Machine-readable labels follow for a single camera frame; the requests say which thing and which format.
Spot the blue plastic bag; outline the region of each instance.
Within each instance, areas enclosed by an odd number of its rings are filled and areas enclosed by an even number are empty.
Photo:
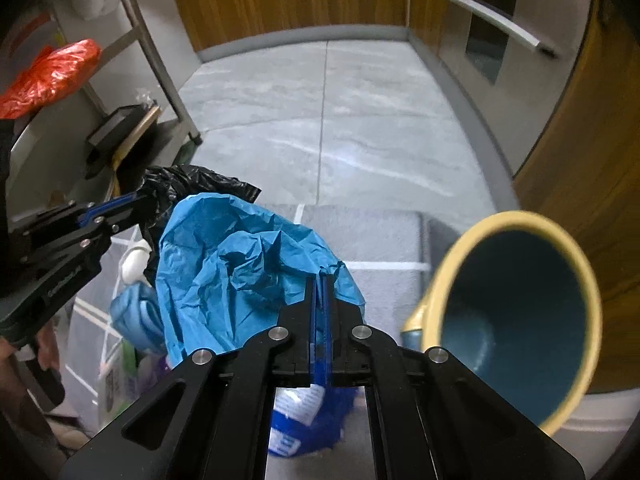
[[[198,348],[240,348],[274,326],[284,304],[304,299],[308,277],[334,277],[336,298],[362,297],[344,263],[311,229],[235,196],[179,202],[160,239],[156,289],[175,366]]]
[[[138,350],[166,352],[156,292],[142,282],[127,286],[110,306],[113,327]]]
[[[356,388],[278,388],[271,415],[269,452],[298,456],[333,447],[353,407]]]

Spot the shelf leg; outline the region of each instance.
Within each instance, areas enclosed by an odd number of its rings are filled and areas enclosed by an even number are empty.
[[[189,138],[194,142],[196,146],[201,145],[202,138],[200,137],[200,133],[193,123],[193,120],[191,119],[191,116],[187,111],[184,102],[178,94],[174,82],[171,79],[171,76],[169,76],[166,67],[164,66],[164,62],[162,62],[162,58],[160,57],[160,53],[156,48],[154,40],[151,38],[149,29],[146,28],[145,19],[142,16],[142,12],[140,11],[140,6],[138,6],[138,1],[121,1],[122,5],[124,6],[124,10],[127,13],[127,17],[131,22],[131,26],[133,28],[137,28],[140,31],[140,36],[138,38],[140,47],[142,47],[142,52],[144,52],[146,60],[151,66],[151,70],[153,70],[156,79],[158,79],[160,87],[166,95],[169,104],[174,109],[175,114],[177,115],[180,122],[187,124],[189,130]]]

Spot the metal handle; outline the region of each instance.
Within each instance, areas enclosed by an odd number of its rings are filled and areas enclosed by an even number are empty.
[[[534,52],[543,52],[551,57],[557,57],[556,50],[549,44],[543,43],[542,40],[536,38],[533,34],[524,30],[521,26],[513,23],[509,18],[501,15],[493,9],[490,9],[475,0],[447,0],[454,4],[457,4],[463,9],[469,10],[476,16],[488,21],[495,27],[499,28],[504,33],[511,36],[518,43],[527,47]]]

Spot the red plastic bag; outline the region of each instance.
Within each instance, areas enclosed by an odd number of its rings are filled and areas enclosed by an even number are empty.
[[[94,74],[101,53],[94,40],[46,46],[0,96],[0,118],[17,119],[72,94]]]

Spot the yellow rim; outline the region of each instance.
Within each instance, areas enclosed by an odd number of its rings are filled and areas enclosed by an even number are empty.
[[[420,328],[419,323],[421,322],[422,351],[432,346],[439,346],[444,311],[460,266],[481,240],[508,230],[526,231],[548,240],[573,268],[584,298],[586,331],[582,363],[564,401],[540,425],[542,431],[552,435],[564,424],[587,392],[598,362],[602,339],[600,293],[593,270],[578,244],[558,224],[539,214],[527,211],[498,213],[478,222],[450,248],[449,253],[438,267],[429,289],[417,309],[405,323],[403,330]]]

